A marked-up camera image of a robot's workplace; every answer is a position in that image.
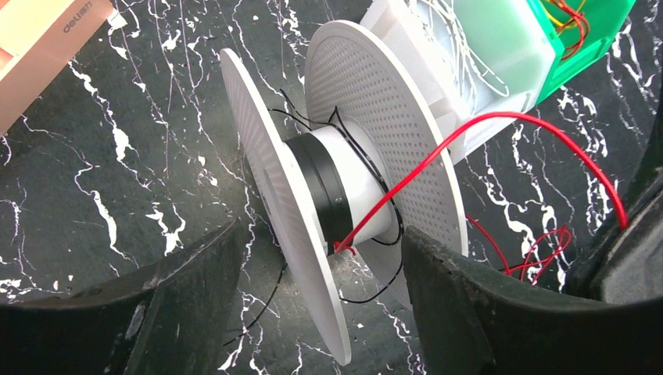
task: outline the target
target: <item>green plastic container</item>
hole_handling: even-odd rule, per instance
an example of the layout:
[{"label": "green plastic container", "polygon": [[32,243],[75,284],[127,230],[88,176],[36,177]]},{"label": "green plastic container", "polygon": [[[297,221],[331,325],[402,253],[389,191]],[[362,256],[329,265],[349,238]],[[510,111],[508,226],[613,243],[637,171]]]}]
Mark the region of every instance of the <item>green plastic container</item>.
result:
[{"label": "green plastic container", "polygon": [[[566,84],[576,74],[605,55],[636,0],[587,0],[581,12],[585,14],[590,23],[589,35],[578,53],[565,61],[561,59],[565,54],[564,49],[578,41],[578,30],[566,30],[562,35],[557,35],[555,26],[543,7],[545,6],[548,12],[561,22],[568,21],[568,15],[542,0],[527,0],[527,2],[539,20],[543,33],[548,37],[556,55],[537,101],[537,103],[541,103],[561,85]],[[567,0],[566,2],[572,8],[577,9],[582,0]]]}]

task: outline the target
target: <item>yellow wire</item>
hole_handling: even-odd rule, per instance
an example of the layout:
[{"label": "yellow wire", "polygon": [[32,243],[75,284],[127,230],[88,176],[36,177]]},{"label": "yellow wire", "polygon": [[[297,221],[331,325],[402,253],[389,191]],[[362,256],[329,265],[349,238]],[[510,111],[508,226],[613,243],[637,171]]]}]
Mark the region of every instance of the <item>yellow wire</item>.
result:
[{"label": "yellow wire", "polygon": [[[552,0],[546,0],[546,2],[549,2],[550,4],[553,4]],[[580,9],[582,9],[582,7],[585,6],[585,3],[586,3],[586,2],[587,2],[587,0],[582,0],[582,2],[580,3],[580,5],[579,5],[578,8],[576,9],[576,11],[580,12]],[[550,12],[548,12],[548,9],[546,8],[545,5],[542,4],[541,8],[543,8],[543,11],[546,13],[546,16],[548,16],[548,19],[551,20],[551,21],[555,24],[555,26],[557,26],[557,27],[562,27],[562,26],[564,26],[564,24],[565,24],[566,22],[561,22],[560,20],[558,20],[557,18],[555,18],[555,16],[553,16],[552,14],[550,14]],[[573,29],[573,28],[575,28],[575,27],[578,27],[578,25],[574,22],[574,23],[571,23],[571,24],[567,25],[567,26],[564,28],[564,30]]]}]

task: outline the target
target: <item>brand logo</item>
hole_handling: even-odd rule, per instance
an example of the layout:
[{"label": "brand logo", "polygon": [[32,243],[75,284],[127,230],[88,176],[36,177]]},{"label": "brand logo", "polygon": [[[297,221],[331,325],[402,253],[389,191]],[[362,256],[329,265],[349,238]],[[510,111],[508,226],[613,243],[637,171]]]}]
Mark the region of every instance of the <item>brand logo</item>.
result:
[{"label": "brand logo", "polygon": [[69,23],[64,27],[63,31],[65,33],[70,32],[71,29],[73,29],[73,27],[76,26],[76,23],[80,21],[81,18],[83,18],[83,16],[85,16],[85,13],[87,13],[91,7],[92,7],[91,2],[87,2],[85,5],[83,5],[83,8],[81,8],[81,10],[79,10],[78,13],[76,13],[76,16],[74,16],[71,19],[71,21],[69,21]]}]

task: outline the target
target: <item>white plastic container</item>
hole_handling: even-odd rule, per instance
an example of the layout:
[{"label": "white plastic container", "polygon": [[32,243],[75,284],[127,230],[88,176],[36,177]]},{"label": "white plastic container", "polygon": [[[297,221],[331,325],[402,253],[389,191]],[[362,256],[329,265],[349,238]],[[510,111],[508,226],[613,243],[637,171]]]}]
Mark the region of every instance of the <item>white plastic container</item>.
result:
[{"label": "white plastic container", "polygon": [[[534,107],[555,52],[522,0],[374,0],[361,25],[392,49],[426,98],[443,137],[473,116]],[[455,15],[456,23],[449,18]],[[474,52],[458,56],[464,34]],[[499,133],[511,119],[487,120],[450,146],[453,163]]]}]

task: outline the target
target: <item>marble countertop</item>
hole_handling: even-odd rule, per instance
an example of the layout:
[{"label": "marble countertop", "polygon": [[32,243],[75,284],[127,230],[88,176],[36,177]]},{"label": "marble countertop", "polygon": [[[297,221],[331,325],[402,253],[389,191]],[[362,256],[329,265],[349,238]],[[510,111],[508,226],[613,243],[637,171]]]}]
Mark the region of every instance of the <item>marble countertop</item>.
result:
[{"label": "marble countertop", "polygon": [[[301,109],[308,41],[329,20],[359,21],[369,0],[116,0],[128,21],[104,25],[0,139],[0,298],[68,295],[177,251],[241,217],[253,237],[226,338],[263,307],[283,260],[231,122],[218,52],[233,48],[267,105],[284,89]],[[609,53],[533,112],[557,124],[623,193],[658,105],[661,9],[638,1]],[[274,117],[282,137],[296,133]],[[521,262],[567,223],[573,244],[539,285],[564,271],[610,212],[607,195],[553,136],[516,123],[457,165],[466,212]],[[499,268],[474,228],[470,253]],[[549,251],[542,247],[542,252]],[[329,259],[350,298],[378,289],[349,256]],[[291,275],[247,336],[227,346],[227,373],[425,373],[412,313],[387,294],[344,305],[353,362],[338,367]]]}]

